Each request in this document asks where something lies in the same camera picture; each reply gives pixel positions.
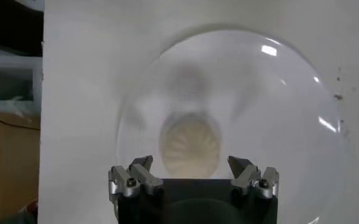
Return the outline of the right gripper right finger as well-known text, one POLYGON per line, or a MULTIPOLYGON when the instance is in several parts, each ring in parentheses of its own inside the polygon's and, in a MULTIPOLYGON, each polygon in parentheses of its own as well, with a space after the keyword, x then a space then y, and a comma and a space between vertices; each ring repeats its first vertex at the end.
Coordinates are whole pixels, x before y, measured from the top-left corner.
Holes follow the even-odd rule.
POLYGON ((227 162, 234 179, 231 186, 245 196, 253 192, 262 199, 277 198, 279 195, 279 173, 274 167, 267 167, 263 173, 248 159, 229 156, 227 162))

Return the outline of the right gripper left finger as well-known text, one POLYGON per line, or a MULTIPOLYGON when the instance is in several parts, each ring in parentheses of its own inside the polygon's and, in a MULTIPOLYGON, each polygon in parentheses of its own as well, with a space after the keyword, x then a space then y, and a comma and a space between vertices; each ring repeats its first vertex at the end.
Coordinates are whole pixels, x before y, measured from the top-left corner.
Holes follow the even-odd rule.
POLYGON ((149 155, 135 158, 127 169, 113 166, 108 172, 109 200, 114 203, 120 197, 134 198, 142 189, 148 195, 155 195, 163 187, 163 180, 149 172, 152 162, 153 157, 149 155))

